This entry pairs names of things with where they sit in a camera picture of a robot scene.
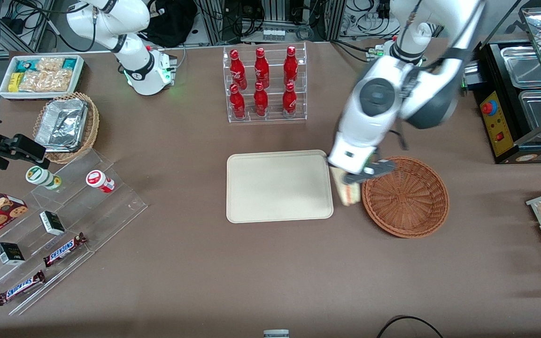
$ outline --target round wicker basket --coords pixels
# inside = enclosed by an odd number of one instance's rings
[[[363,183],[362,198],[369,216],[385,231],[403,238],[434,233],[446,220],[448,191],[425,163],[404,156],[387,158],[396,169]]]
[[[72,161],[75,157],[79,156],[82,152],[85,150],[88,150],[88,148],[91,148],[93,144],[95,143],[95,139],[97,138],[97,128],[99,127],[99,112],[97,111],[97,107],[95,107],[95,104],[93,101],[87,96],[82,94],[81,92],[73,92],[72,94],[60,96],[58,98],[55,98],[54,101],[63,101],[63,100],[70,100],[70,99],[81,99],[84,100],[89,104],[89,111],[87,113],[87,118],[85,122],[85,130],[82,135],[81,139],[81,148],[79,150],[73,152],[73,153],[46,153],[45,157],[55,163],[59,164],[66,164],[69,161]],[[43,113],[45,112],[45,107],[41,109],[41,114],[39,114],[39,117],[37,117],[37,122],[32,128],[32,137],[37,136],[37,131],[39,131],[39,126],[41,126],[41,119],[43,118]]]

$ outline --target red button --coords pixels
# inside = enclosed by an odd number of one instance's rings
[[[481,106],[481,112],[486,115],[490,114],[492,109],[494,109],[494,106],[489,102],[483,103],[483,106]]]

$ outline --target brown tablecloth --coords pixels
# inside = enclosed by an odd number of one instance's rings
[[[327,220],[227,221],[230,155],[331,150],[363,64],[329,43],[307,47],[309,119],[271,126],[227,122],[221,47],[187,51],[176,85],[151,97],[127,85],[112,54],[84,54],[80,88],[101,115],[95,148],[150,207],[23,315],[0,311],[0,337],[255,338],[284,328],[366,338],[395,315],[451,338],[541,336],[541,233],[524,203],[541,195],[541,165],[494,165],[471,97],[438,128],[405,126],[410,151],[393,135],[382,143],[383,156],[418,158],[444,179],[451,207],[437,233],[395,238],[335,192]],[[2,100],[0,133],[31,135],[42,106]],[[28,166],[0,171],[0,192],[34,188]],[[398,323],[384,337],[399,334],[430,336]]]

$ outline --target red bottle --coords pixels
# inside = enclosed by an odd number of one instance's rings
[[[243,96],[239,92],[239,88],[236,84],[231,84],[229,90],[231,91],[229,101],[231,101],[233,115],[236,119],[243,120],[243,118],[245,118],[245,101],[243,100]]]
[[[283,93],[283,116],[285,118],[292,118],[296,114],[297,99],[298,96],[294,92],[294,83],[285,85],[285,92]]]
[[[296,83],[298,79],[298,60],[296,60],[296,47],[287,47],[287,58],[283,64],[283,82]]]
[[[256,81],[260,81],[264,88],[268,88],[271,85],[271,76],[269,74],[269,62],[264,57],[264,48],[256,48],[256,64],[254,64],[256,70]]]
[[[260,81],[256,83],[254,102],[256,103],[256,115],[266,117],[266,114],[268,114],[269,96],[266,94],[264,85]]]
[[[247,80],[245,79],[245,67],[243,62],[239,60],[239,52],[236,49],[231,50],[231,77],[233,82],[239,86],[240,90],[247,88]]]

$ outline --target yellow control panel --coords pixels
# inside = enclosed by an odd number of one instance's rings
[[[509,126],[506,124],[502,109],[500,109],[500,101],[496,92],[483,100],[479,108],[481,109],[483,122],[486,124],[487,134],[490,137],[494,154],[500,156],[513,147],[513,137],[510,136]]]

